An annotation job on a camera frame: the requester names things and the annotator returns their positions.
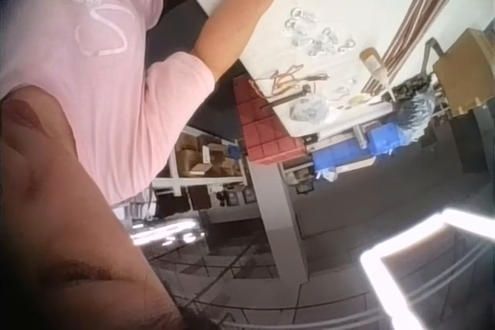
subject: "blue bin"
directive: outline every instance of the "blue bin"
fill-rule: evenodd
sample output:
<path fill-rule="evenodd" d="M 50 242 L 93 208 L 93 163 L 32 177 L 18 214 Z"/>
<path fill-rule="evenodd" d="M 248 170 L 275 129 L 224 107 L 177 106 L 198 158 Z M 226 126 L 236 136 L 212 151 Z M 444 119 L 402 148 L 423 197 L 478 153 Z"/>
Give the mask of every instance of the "blue bin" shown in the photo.
<path fill-rule="evenodd" d="M 315 171 L 319 172 L 337 166 L 358 162 L 363 158 L 370 157 L 368 148 L 362 149 L 357 139 L 349 139 L 336 145 L 322 148 L 312 153 Z"/>
<path fill-rule="evenodd" d="M 240 160 L 242 158 L 241 150 L 236 146 L 228 146 L 227 154 L 229 158 L 233 158 L 234 160 Z"/>
<path fill-rule="evenodd" d="M 404 144 L 402 131 L 394 123 L 388 123 L 367 132 L 370 153 L 373 156 L 387 154 Z"/>

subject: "picture frame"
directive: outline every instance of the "picture frame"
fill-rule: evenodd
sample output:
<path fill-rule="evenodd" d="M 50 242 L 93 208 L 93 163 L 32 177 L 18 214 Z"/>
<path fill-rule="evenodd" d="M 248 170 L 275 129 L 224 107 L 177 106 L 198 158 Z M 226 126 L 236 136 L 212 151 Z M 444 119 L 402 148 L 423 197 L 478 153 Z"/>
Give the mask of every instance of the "picture frame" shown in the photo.
<path fill-rule="evenodd" d="M 239 196 L 235 191 L 225 191 L 227 206 L 239 206 Z"/>
<path fill-rule="evenodd" d="M 254 192 L 253 186 L 248 186 L 242 191 L 242 198 L 246 204 L 257 202 L 256 192 Z"/>
<path fill-rule="evenodd" d="M 313 182 L 300 183 L 295 187 L 295 191 L 298 195 L 308 195 L 315 190 Z"/>

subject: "fluorescent light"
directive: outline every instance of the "fluorescent light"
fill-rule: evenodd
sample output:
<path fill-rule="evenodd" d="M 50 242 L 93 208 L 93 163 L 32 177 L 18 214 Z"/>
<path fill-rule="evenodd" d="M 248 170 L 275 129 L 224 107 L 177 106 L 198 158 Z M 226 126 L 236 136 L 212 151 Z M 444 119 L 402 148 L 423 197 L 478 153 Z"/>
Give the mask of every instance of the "fluorescent light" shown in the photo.
<path fill-rule="evenodd" d="M 409 230 L 399 233 L 383 243 L 379 243 L 373 248 L 379 257 L 386 257 L 401 250 L 408 249 L 422 240 L 437 233 L 444 227 L 441 214 L 434 214 L 428 219 L 418 223 Z"/>
<path fill-rule="evenodd" d="M 392 325 L 395 330 L 423 330 L 421 322 L 410 311 L 392 318 Z"/>
<path fill-rule="evenodd" d="M 183 237 L 183 241 L 184 241 L 185 243 L 193 243 L 193 242 L 195 242 L 196 240 L 198 240 L 198 239 L 197 239 L 197 237 L 196 237 L 196 236 L 194 236 L 193 234 L 191 234 L 191 236 L 186 236 L 186 235 L 184 235 L 184 237 Z"/>
<path fill-rule="evenodd" d="M 446 225 L 495 240 L 495 219 L 460 210 L 446 209 L 409 230 L 379 243 L 361 255 L 360 261 L 363 269 L 370 279 L 378 300 L 391 317 L 395 330 L 422 330 L 424 327 L 408 307 L 404 294 L 381 259 L 422 242 Z"/>
<path fill-rule="evenodd" d="M 442 216 L 445 222 L 451 226 L 475 233 L 490 240 L 495 240 L 495 219 L 476 216 L 455 209 L 444 210 Z"/>
<path fill-rule="evenodd" d="M 361 255 L 360 259 L 364 270 L 370 278 L 371 285 L 388 315 L 393 317 L 396 313 L 408 311 L 405 296 L 401 293 L 380 257 L 372 250 L 368 250 Z"/>
<path fill-rule="evenodd" d="M 179 222 L 171 223 L 167 226 L 156 227 L 154 230 L 143 231 L 131 235 L 134 245 L 141 246 L 153 241 L 164 240 L 167 237 L 175 236 L 178 233 L 190 230 L 197 226 L 194 219 L 182 219 Z"/>

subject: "plastic bag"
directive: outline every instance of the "plastic bag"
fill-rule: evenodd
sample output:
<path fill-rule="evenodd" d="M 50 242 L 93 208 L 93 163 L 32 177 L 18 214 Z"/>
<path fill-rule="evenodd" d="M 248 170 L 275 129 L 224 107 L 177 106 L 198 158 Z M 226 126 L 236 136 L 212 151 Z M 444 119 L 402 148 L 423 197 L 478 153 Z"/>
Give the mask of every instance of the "plastic bag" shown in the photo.
<path fill-rule="evenodd" d="M 423 136 L 435 113 L 435 106 L 435 90 L 431 87 L 402 104 L 396 120 L 407 143 L 416 142 Z"/>
<path fill-rule="evenodd" d="M 326 179 L 328 182 L 335 182 L 339 177 L 339 173 L 335 168 L 328 168 L 325 170 L 320 170 L 318 174 L 316 174 L 316 179 Z"/>
<path fill-rule="evenodd" d="M 295 121 L 320 124 L 332 114 L 335 118 L 340 114 L 337 109 L 331 109 L 326 97 L 317 94 L 299 98 L 290 108 L 290 117 Z"/>

